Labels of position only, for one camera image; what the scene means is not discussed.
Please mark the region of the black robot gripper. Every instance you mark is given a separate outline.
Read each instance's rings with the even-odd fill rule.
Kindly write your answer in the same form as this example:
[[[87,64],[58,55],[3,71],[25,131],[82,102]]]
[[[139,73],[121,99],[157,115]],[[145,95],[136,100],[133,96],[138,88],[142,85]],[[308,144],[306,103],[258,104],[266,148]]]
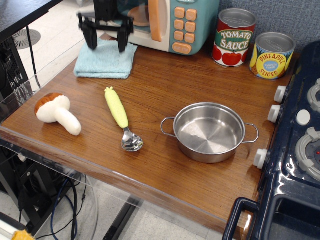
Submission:
[[[95,50],[98,46],[97,30],[118,31],[114,27],[104,27],[100,21],[122,21],[117,32],[118,50],[124,52],[128,44],[129,34],[134,32],[133,18],[122,15],[118,10],[117,0],[94,0],[94,12],[78,13],[79,28],[82,30],[87,46]]]

